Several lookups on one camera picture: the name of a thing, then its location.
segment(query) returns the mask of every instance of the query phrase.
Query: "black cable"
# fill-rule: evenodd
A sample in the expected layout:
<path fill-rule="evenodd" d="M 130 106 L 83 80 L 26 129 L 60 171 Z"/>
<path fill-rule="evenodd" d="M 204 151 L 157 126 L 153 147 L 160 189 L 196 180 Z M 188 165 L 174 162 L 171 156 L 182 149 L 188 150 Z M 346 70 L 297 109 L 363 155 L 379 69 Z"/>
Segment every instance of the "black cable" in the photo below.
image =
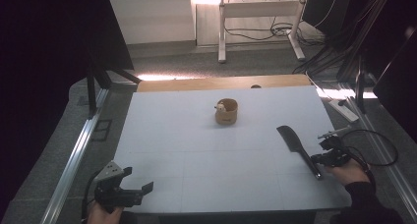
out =
<path fill-rule="evenodd" d="M 356 154 L 352 153 L 346 146 L 338 146 L 338 149 L 342 150 L 345 154 L 350 156 L 353 160 L 359 163 L 359 165 L 362 167 L 362 170 L 367 175 L 373 189 L 374 193 L 377 191 L 377 182 L 375 180 L 374 174 L 372 173 L 371 169 L 368 166 L 368 163 L 366 163 L 365 159 L 361 159 L 360 157 L 356 156 Z"/>
<path fill-rule="evenodd" d="M 296 69 L 294 69 L 293 74 L 300 74 L 305 73 L 309 69 L 321 65 L 318 68 L 318 70 L 323 71 L 324 69 L 328 68 L 330 64 L 335 64 L 337 62 L 340 62 L 344 56 L 348 55 L 352 50 L 353 46 L 349 46 L 351 38 L 353 34 L 355 33 L 355 29 L 357 28 L 358 24 L 364 20 L 364 18 L 368 15 L 369 11 L 374 7 L 375 3 L 378 0 L 369 0 L 365 7 L 359 12 L 359 14 L 354 18 L 354 21 L 349 24 L 346 28 L 344 28 L 339 33 L 333 35 L 333 36 L 327 36 L 325 38 L 325 45 L 328 46 L 337 46 L 339 44 L 344 43 L 344 47 L 342 48 L 343 52 L 339 54 L 338 56 L 333 57 L 326 63 L 320 63 L 318 56 L 314 56 L 311 58 L 310 61 L 303 63 L 302 65 L 298 66 Z M 317 55 L 322 56 L 325 52 L 320 51 Z"/>
<path fill-rule="evenodd" d="M 317 40 L 310 41 L 310 40 L 307 40 L 306 38 L 304 38 L 303 31 L 300 28 L 298 28 L 296 34 L 297 34 L 298 41 L 301 44 L 305 45 L 305 46 L 314 46 L 314 45 L 323 45 L 323 44 L 325 44 L 323 41 L 317 41 Z"/>
<path fill-rule="evenodd" d="M 286 29 L 291 29 L 291 27 L 280 27 L 280 28 L 274 28 L 275 26 L 278 25 L 290 25 L 288 23 L 278 23 L 278 24 L 274 24 L 272 23 L 272 26 L 270 29 L 256 29 L 256 28 L 224 28 L 226 30 L 227 33 L 231 34 L 231 35 L 237 35 L 237 36 L 242 36 L 245 38 L 249 38 L 249 39 L 253 39 L 253 40 L 266 40 L 266 39 L 270 39 L 273 38 L 274 36 L 285 36 L 286 33 L 280 34 L 278 35 L 277 33 L 279 33 L 280 31 L 286 30 Z M 255 30 L 255 31 L 270 31 L 271 35 L 265 38 L 253 38 L 251 36 L 248 35 L 244 35 L 244 34 L 240 34 L 240 33 L 232 33 L 232 30 Z"/>
<path fill-rule="evenodd" d="M 359 154 L 359 156 L 361 157 L 361 160 L 364 161 L 365 163 L 367 163 L 367 161 L 365 159 L 365 156 L 362 154 L 362 152 L 357 147 L 353 147 L 353 146 L 346 146 L 346 147 L 355 150 Z"/>
<path fill-rule="evenodd" d="M 375 134 L 375 135 L 383 138 L 385 141 L 387 141 L 389 143 L 389 145 L 391 146 L 391 148 L 393 150 L 393 156 L 394 156 L 394 158 L 393 158 L 393 160 L 391 162 L 386 163 L 386 164 L 369 163 L 370 165 L 372 165 L 372 166 L 378 166 L 378 167 L 386 167 L 386 166 L 390 166 L 390 165 L 394 164 L 398 160 L 398 156 L 399 156 L 398 155 L 398 149 L 395 147 L 395 145 L 393 144 L 393 142 L 391 140 L 389 140 L 386 136 L 382 135 L 381 133 L 378 133 L 378 132 L 375 132 L 375 131 L 371 131 L 371 130 L 366 130 L 366 129 L 357 129 L 357 130 L 353 130 L 353 131 L 350 131 L 350 132 L 344 134 L 343 136 L 340 137 L 340 139 L 343 140 L 344 138 L 346 138 L 349 135 L 352 135 L 354 133 L 360 133 L 360 132 Z"/>
<path fill-rule="evenodd" d="M 92 180 L 100 173 L 101 170 L 94 172 L 91 177 L 89 177 L 89 181 L 87 183 L 86 189 L 84 191 L 84 198 L 82 202 L 82 211 L 81 211 L 81 221 L 83 224 L 87 223 L 88 218 L 88 206 L 89 206 L 89 187 L 91 186 Z"/>

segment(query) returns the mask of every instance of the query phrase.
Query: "person's hand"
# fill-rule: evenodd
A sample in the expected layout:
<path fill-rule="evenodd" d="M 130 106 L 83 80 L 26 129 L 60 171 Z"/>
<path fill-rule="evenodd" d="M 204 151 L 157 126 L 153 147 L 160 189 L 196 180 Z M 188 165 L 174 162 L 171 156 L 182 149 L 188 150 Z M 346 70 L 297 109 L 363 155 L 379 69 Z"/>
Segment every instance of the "person's hand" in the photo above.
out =
<path fill-rule="evenodd" d="M 327 172 L 333 174 L 343 186 L 354 182 L 370 182 L 368 176 L 362 170 L 361 165 L 354 159 L 350 159 L 341 167 L 325 167 L 325 169 Z"/>
<path fill-rule="evenodd" d="M 115 207 L 112 213 L 108 213 L 95 201 L 89 210 L 88 224 L 118 224 L 122 212 L 123 207 Z"/>

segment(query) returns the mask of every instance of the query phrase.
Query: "desk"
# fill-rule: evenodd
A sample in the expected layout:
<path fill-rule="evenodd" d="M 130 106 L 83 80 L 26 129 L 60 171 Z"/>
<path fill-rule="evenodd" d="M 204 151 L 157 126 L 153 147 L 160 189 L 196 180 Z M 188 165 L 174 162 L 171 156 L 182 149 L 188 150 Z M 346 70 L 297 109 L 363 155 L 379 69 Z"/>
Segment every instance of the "desk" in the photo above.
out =
<path fill-rule="evenodd" d="M 294 16 L 291 30 L 287 36 L 294 49 L 297 59 L 306 59 L 300 44 L 297 41 L 297 30 L 303 15 L 306 0 L 256 2 L 256 3 L 224 3 L 220 0 L 220 34 L 218 39 L 218 62 L 226 62 L 226 37 L 224 23 L 226 18 L 249 18 L 249 17 L 277 17 Z"/>
<path fill-rule="evenodd" d="M 152 91 L 147 83 L 162 87 Z M 193 88 L 192 83 L 199 84 Z M 253 83 L 267 86 L 250 88 Z M 128 210 L 157 215 L 312 212 L 350 204 L 344 187 L 326 172 L 317 181 L 276 130 L 288 125 L 310 155 L 323 152 L 317 136 L 333 127 L 305 76 L 176 80 L 169 84 L 177 87 L 168 91 L 166 84 L 140 84 L 114 156 L 119 166 L 133 167 L 122 188 L 154 181 L 142 205 Z M 218 89 L 221 84 L 225 89 Z M 232 126 L 214 121 L 213 106 L 223 97 L 239 103 Z"/>

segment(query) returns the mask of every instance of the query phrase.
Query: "knife handle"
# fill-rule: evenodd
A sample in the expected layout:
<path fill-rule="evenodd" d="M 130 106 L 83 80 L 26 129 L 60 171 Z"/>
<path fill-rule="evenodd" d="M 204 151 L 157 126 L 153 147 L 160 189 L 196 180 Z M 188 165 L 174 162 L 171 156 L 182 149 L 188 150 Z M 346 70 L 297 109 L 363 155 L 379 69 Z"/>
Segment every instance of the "knife handle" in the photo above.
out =
<path fill-rule="evenodd" d="M 322 173 L 316 167 L 316 164 L 313 163 L 312 159 L 310 158 L 310 155 L 306 152 L 306 150 L 304 150 L 304 148 L 300 149 L 300 154 L 306 161 L 307 165 L 309 166 L 310 170 L 313 172 L 317 180 L 320 180 L 320 178 L 322 177 Z"/>

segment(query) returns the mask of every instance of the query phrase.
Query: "white table surface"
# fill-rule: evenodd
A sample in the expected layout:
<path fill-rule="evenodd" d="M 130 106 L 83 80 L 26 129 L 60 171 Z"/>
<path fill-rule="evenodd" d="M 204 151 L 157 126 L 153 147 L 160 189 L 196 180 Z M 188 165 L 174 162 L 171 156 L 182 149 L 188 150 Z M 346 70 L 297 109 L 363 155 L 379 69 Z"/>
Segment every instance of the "white table surface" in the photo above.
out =
<path fill-rule="evenodd" d="M 234 98 L 237 122 L 218 125 L 216 102 Z M 316 180 L 276 130 L 287 125 L 310 154 L 324 153 L 318 135 L 333 130 L 316 89 L 134 93 L 114 161 L 133 167 L 121 188 L 154 182 L 139 213 L 316 210 L 350 205 L 350 196 L 322 168 Z"/>

